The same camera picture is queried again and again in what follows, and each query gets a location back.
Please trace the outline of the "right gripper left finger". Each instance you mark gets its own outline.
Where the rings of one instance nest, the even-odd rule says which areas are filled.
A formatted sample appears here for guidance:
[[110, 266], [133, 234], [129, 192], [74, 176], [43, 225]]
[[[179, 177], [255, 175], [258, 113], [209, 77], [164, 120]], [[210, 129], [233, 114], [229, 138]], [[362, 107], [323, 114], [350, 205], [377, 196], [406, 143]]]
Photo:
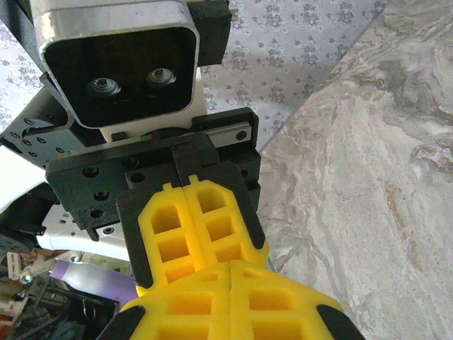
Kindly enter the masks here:
[[102, 339], [228, 339], [231, 271], [219, 263], [127, 303]]

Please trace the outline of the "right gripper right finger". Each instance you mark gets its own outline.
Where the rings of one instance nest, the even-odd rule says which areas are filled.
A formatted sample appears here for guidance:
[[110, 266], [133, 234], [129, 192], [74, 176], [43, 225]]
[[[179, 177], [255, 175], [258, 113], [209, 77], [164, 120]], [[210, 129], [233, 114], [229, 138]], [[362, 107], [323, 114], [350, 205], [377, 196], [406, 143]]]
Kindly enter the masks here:
[[245, 261], [232, 261], [232, 339], [364, 339], [339, 302]]

